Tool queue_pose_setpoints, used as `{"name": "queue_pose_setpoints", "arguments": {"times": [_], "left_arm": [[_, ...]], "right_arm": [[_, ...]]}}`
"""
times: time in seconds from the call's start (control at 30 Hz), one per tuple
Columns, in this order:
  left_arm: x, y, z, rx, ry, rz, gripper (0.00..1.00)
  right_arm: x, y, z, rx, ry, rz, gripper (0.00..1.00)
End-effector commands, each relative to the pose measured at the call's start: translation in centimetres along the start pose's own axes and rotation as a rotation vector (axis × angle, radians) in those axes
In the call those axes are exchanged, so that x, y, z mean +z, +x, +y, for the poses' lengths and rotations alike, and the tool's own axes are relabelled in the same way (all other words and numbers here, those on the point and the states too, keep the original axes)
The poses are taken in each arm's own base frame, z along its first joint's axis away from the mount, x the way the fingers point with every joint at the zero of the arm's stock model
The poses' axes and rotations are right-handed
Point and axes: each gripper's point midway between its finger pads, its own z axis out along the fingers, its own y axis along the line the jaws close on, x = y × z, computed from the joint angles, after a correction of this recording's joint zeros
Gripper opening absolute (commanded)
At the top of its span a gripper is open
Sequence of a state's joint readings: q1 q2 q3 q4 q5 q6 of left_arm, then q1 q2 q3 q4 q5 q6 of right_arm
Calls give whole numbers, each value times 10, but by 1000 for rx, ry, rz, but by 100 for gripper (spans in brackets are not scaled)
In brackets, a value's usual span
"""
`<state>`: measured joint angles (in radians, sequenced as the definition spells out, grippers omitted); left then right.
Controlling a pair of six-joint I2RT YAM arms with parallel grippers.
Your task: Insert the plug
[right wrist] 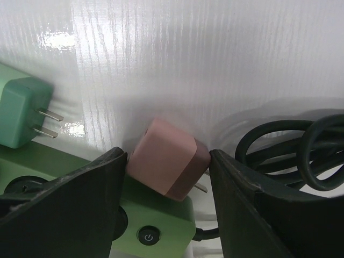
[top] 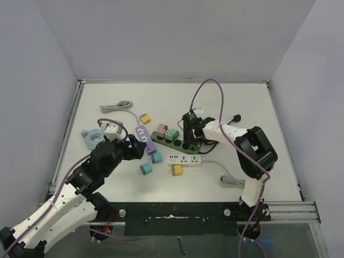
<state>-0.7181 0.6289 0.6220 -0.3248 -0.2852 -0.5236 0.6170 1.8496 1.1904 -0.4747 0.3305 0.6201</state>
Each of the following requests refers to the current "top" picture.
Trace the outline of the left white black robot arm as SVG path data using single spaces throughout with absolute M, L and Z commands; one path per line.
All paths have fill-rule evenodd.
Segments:
M 97 189 L 122 161 L 141 159 L 146 143 L 130 134 L 105 139 L 66 173 L 55 194 L 20 224 L 1 230 L 4 256 L 44 257 L 62 238 L 81 225 L 105 220 L 110 203 Z

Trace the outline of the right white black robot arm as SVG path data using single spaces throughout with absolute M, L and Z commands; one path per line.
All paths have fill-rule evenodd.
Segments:
M 263 186 L 270 179 L 278 156 L 266 134 L 260 127 L 237 128 L 214 118 L 198 117 L 193 111 L 182 116 L 183 136 L 189 143 L 216 141 L 232 145 L 237 153 L 240 167 L 246 174 L 240 199 L 240 215 L 247 220 L 259 212 L 257 203 L 263 195 Z

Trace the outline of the green plug adapter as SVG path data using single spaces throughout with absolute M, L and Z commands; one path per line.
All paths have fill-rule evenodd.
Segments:
M 164 138 L 169 140 L 169 141 L 174 141 L 175 139 L 178 138 L 179 131 L 175 130 L 173 128 L 170 128 L 169 130 L 166 130 L 164 133 Z

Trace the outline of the pink plug adapter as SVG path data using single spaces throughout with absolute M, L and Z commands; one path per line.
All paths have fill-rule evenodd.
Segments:
M 156 135 L 158 137 L 164 138 L 165 132 L 168 129 L 168 126 L 160 123 L 156 128 Z

